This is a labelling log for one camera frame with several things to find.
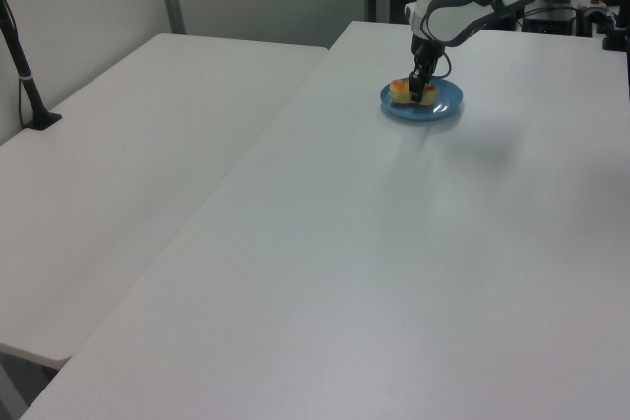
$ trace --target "table leg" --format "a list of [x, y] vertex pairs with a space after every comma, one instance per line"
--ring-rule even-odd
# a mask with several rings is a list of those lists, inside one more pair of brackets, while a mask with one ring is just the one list
[[0, 402], [14, 420], [20, 418], [27, 411], [27, 405], [13, 385], [13, 381], [9, 378], [2, 363], [0, 363]]

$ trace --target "cable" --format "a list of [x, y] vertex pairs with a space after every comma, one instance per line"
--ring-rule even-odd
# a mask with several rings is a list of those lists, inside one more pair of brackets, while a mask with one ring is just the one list
[[9, 17], [11, 17], [11, 24], [13, 25], [13, 30], [15, 31], [16, 36], [18, 36], [18, 24], [16, 23], [16, 19], [13, 16], [11, 6], [9, 5], [9, 2], [7, 2], [7, 0], [2, 0], [2, 3], [7, 8], [7, 12], [9, 12]]
[[451, 74], [451, 71], [453, 71], [453, 65], [451, 64], [451, 58], [449, 58], [449, 55], [446, 54], [446, 52], [444, 52], [444, 57], [446, 58], [446, 62], [449, 65], [449, 70], [446, 72], [446, 74], [443, 74], [441, 76], [433, 75], [433, 77], [436, 78], [436, 79], [444, 79], [444, 78], [446, 78], [447, 76], [449, 76]]
[[18, 78], [18, 117], [20, 117], [20, 126], [24, 129], [24, 120], [22, 119], [22, 80]]
[[424, 23], [426, 22], [426, 18], [427, 17], [428, 17], [428, 15], [426, 15], [426, 14], [424, 15], [424, 17], [422, 17], [422, 20], [420, 21], [420, 31], [422, 31], [422, 33], [424, 33], [424, 36], [426, 36], [427, 38], [432, 39], [433, 41], [437, 41], [435, 39], [435, 36], [433, 36], [431, 34], [431, 32], [428, 31], [428, 28], [429, 28], [428, 25], [426, 26], [427, 30], [424, 29]]

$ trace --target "black stand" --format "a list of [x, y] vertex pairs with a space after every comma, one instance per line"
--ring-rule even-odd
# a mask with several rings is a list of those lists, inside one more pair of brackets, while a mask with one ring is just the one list
[[24, 86], [24, 90], [31, 103], [32, 122], [25, 125], [25, 127], [35, 130], [45, 130], [53, 123], [59, 121], [61, 115], [58, 113], [50, 113], [46, 110], [46, 107], [43, 106], [41, 96], [35, 85], [35, 80], [32, 78], [31, 68], [29, 68], [29, 63], [18, 40], [18, 31], [13, 22], [7, 0], [0, 0], [0, 30], [2, 30], [4, 39], [9, 47], [9, 52], [18, 70], [20, 82]]
[[628, 51], [628, 22], [630, 22], [630, 0], [621, 0], [614, 30], [603, 39], [603, 49]]

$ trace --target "white table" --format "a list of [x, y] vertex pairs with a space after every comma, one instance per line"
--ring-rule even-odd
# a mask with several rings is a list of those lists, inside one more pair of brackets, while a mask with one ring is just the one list
[[625, 418], [625, 56], [480, 33], [421, 127], [409, 46], [353, 24], [25, 420]]
[[326, 53], [161, 35], [0, 148], [0, 351], [59, 368]]

